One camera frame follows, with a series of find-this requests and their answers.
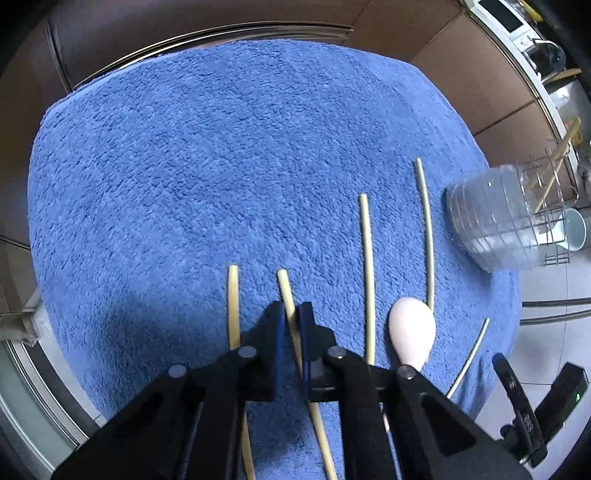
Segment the cabinet door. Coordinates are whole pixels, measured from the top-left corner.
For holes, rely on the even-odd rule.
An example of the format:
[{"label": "cabinet door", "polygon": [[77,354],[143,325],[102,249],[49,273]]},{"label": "cabinet door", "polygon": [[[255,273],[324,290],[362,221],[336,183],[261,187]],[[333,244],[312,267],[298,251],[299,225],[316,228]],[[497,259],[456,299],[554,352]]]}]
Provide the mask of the cabinet door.
[{"label": "cabinet door", "polygon": [[[475,138],[491,167],[523,163],[530,161],[531,157],[541,158],[556,144],[548,120],[538,102],[513,113],[476,135]],[[546,165],[541,163],[542,172],[545,171]],[[572,199],[574,191],[570,187],[566,168],[564,164],[560,167],[558,180],[562,196],[565,199]],[[546,173],[544,181],[549,180],[549,175],[551,173]],[[552,189],[548,197],[549,202],[558,201],[555,192],[555,189]]]},{"label": "cabinet door", "polygon": [[18,313],[37,288],[31,252],[0,242],[0,313]]},{"label": "cabinet door", "polygon": [[246,22],[351,25],[369,0],[93,0],[62,2],[51,23],[72,85],[159,41]]},{"label": "cabinet door", "polygon": [[66,95],[41,22],[0,77],[0,235],[28,244],[27,176],[45,111]]},{"label": "cabinet door", "polygon": [[454,0],[372,0],[343,45],[410,61],[461,11]]},{"label": "cabinet door", "polygon": [[414,57],[417,66],[477,134],[534,100],[502,51],[467,15]]}]

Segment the fluffy blue towel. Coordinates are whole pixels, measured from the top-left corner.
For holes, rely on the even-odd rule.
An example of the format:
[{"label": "fluffy blue towel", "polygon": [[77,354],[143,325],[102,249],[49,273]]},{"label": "fluffy blue towel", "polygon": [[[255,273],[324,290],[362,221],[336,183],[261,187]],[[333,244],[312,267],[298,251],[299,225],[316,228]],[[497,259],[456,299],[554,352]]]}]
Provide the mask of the fluffy blue towel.
[{"label": "fluffy blue towel", "polygon": [[[401,296],[426,296],[423,159],[433,214],[437,338],[425,375],[446,391],[485,317],[478,357],[454,397],[475,416],[492,355],[511,350],[518,277],[480,270],[452,240],[450,183],[486,161],[443,95],[414,67],[298,41],[175,53],[103,77],[46,114],[29,178],[30,233],[64,356],[107,417],[175,362],[228,348],[226,275],[240,266],[242,330],[279,298],[363,352],[358,194],[370,198],[377,363]],[[260,479],[324,478],[293,353],[280,402],[248,406]],[[342,473],[335,405],[322,413]]]}]

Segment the white egg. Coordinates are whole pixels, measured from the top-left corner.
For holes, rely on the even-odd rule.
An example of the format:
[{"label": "white egg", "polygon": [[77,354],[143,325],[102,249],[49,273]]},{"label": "white egg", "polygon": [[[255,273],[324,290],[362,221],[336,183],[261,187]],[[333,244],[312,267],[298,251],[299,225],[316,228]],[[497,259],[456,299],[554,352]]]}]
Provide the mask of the white egg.
[{"label": "white egg", "polygon": [[388,329],[403,365],[421,371],[435,341],[435,317],[421,300],[403,297],[392,305]]}]

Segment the display screen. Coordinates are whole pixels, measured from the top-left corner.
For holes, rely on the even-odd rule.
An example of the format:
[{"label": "display screen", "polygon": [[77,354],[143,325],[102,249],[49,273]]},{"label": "display screen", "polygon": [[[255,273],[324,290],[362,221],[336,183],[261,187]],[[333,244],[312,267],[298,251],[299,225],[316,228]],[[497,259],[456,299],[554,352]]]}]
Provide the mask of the display screen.
[{"label": "display screen", "polygon": [[495,17],[509,33],[523,25],[521,20],[499,0],[480,0],[480,5]]}]

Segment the curved wooden stick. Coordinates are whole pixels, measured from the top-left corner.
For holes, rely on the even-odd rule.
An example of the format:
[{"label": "curved wooden stick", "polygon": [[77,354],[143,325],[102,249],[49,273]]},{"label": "curved wooden stick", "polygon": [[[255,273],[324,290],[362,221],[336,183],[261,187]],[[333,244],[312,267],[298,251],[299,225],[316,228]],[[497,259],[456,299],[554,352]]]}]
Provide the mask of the curved wooden stick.
[{"label": "curved wooden stick", "polygon": [[359,216],[363,241],[363,273],[365,275],[365,361],[375,365],[375,273],[371,241],[368,196],[359,195]]},{"label": "curved wooden stick", "polygon": [[[277,272],[277,281],[279,282],[279,290],[281,292],[281,299],[285,306],[285,315],[287,316],[287,323],[290,328],[291,341],[294,344],[295,357],[297,358],[297,364],[300,369],[301,375],[301,339],[300,332],[297,329],[296,321],[296,305],[294,303],[294,297],[291,294],[290,280],[287,276],[287,270],[281,269]],[[337,480],[335,463],[330,453],[330,446],[326,432],[324,431],[324,423],[322,422],[322,415],[320,414],[320,408],[317,403],[308,402],[310,409],[310,416],[312,417],[312,424],[314,425],[314,431],[316,432],[316,438],[320,446],[320,453],[324,461],[324,469],[326,470],[326,476],[329,480]]]},{"label": "curved wooden stick", "polygon": [[573,139],[575,133],[579,130],[580,126],[581,126],[581,119],[578,116],[574,117],[573,123],[571,124],[568,131],[566,132],[566,135],[560,141],[560,143],[556,146],[554,151],[550,154],[550,165],[548,165],[546,167],[546,169],[544,170],[544,173],[542,174],[542,179],[550,172],[550,170],[552,170],[554,162],[556,162],[556,166],[554,167],[554,172],[553,172],[554,174],[552,175],[552,178],[548,182],[548,185],[546,185],[544,192],[542,193],[542,198],[538,201],[538,204],[535,206],[534,214],[538,213],[540,211],[540,209],[542,208],[542,206],[544,205],[544,202],[546,201],[546,197],[550,193],[550,190],[552,189],[552,185],[554,185],[554,181],[555,181],[556,177],[558,176],[558,171],[560,170],[560,167],[562,167],[562,164],[564,163],[564,158],[569,150],[569,142]]},{"label": "curved wooden stick", "polygon": [[425,217],[425,239],[427,241],[427,306],[435,309],[435,253],[433,251],[433,226],[431,224],[431,207],[427,193],[427,182],[423,172],[423,162],[419,157],[414,161],[418,175],[418,184],[421,189],[423,201],[423,215]]},{"label": "curved wooden stick", "polygon": [[[573,119],[573,123],[571,124],[569,129],[566,131],[564,138],[562,138],[560,140],[560,142],[558,142],[556,147],[554,147],[554,150],[552,150],[552,152],[548,156],[548,160],[550,162],[550,165],[548,165],[544,169],[544,171],[540,174],[539,177],[531,179],[527,183],[527,185],[525,185],[526,190],[532,189],[536,183],[539,183],[540,180],[543,180],[543,178],[548,174],[548,172],[550,172],[550,170],[552,170],[554,162],[556,162],[560,157],[564,158],[564,156],[566,155],[566,152],[569,149],[569,142],[572,140],[572,138],[574,137],[574,135],[576,134],[576,132],[580,126],[581,126],[581,119],[578,116],[576,116]],[[554,169],[556,172],[558,172],[559,167],[558,168],[554,167]]]},{"label": "curved wooden stick", "polygon": [[[240,315],[238,293],[238,266],[230,265],[228,268],[228,341],[230,350],[240,347]],[[256,480],[255,464],[252,460],[251,439],[248,434],[248,422],[246,413],[242,419],[242,460],[244,461],[244,473],[247,480]]]},{"label": "curved wooden stick", "polygon": [[449,390],[447,391],[447,394],[446,394],[447,398],[451,398],[452,395],[456,392],[456,389],[460,386],[460,383],[462,383],[462,380],[464,379],[464,375],[466,375],[468,368],[470,368],[470,365],[472,364],[472,361],[474,360],[474,357],[476,356],[476,352],[478,351],[478,348],[480,347],[480,344],[482,343],[482,339],[484,338],[484,334],[486,333],[486,329],[488,328],[488,323],[490,321],[491,321],[491,319],[484,320],[484,323],[482,324],[482,327],[480,329],[480,333],[478,334],[478,337],[476,338],[476,342],[474,342],[474,345],[472,346],[472,350],[470,350],[470,354],[468,355],[466,362],[464,362],[464,365],[462,366],[460,373],[458,373],[454,383],[452,384],[451,387],[449,387]]}]

